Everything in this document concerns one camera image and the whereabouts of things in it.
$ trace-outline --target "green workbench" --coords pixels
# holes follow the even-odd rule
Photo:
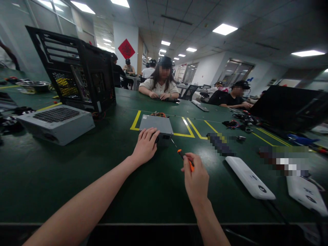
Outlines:
[[[19,87],[4,88],[19,106],[41,109],[53,105],[54,93],[25,95]],[[290,223],[315,222],[311,211],[288,195],[286,178],[279,176],[258,155],[261,146],[288,143],[263,130],[255,134],[229,130],[221,123],[231,120],[227,108],[207,105],[203,112],[190,101],[179,104],[152,100],[138,92],[116,89],[117,105],[96,122],[96,128],[58,146],[33,138],[29,133],[3,136],[0,147],[0,225],[41,224],[63,204],[132,154],[143,114],[164,112],[170,116],[176,145],[201,156],[210,176],[208,197],[222,224],[282,223],[274,210],[253,198],[233,170],[206,139],[218,132],[238,157],[276,195],[275,203]],[[244,143],[229,136],[246,136]],[[185,185],[181,157],[172,144],[124,183],[100,224],[195,224]],[[327,161],[309,153],[309,172],[328,188]]]

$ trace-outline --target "silver power supply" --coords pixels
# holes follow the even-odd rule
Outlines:
[[[157,146],[168,146],[171,144],[170,138],[174,133],[169,118],[144,114],[141,119],[139,132],[144,128],[148,129],[151,127],[161,131],[156,141]]]
[[[17,116],[33,136],[66,145],[95,127],[91,113],[66,105]]]

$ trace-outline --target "metal bowl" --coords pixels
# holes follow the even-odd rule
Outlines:
[[[31,80],[22,80],[20,82],[16,82],[16,85],[20,85],[28,91],[35,91],[36,93],[48,92],[49,82],[45,81],[31,81]]]

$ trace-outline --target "black computer case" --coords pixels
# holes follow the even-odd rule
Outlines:
[[[109,52],[78,38],[26,28],[63,104],[90,112],[116,104]]]

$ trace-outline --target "red diamond sign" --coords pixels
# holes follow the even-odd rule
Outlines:
[[[130,59],[131,56],[133,56],[135,53],[134,49],[132,48],[131,44],[127,39],[125,39],[123,43],[121,43],[121,45],[119,46],[119,51],[122,53],[125,59]]]

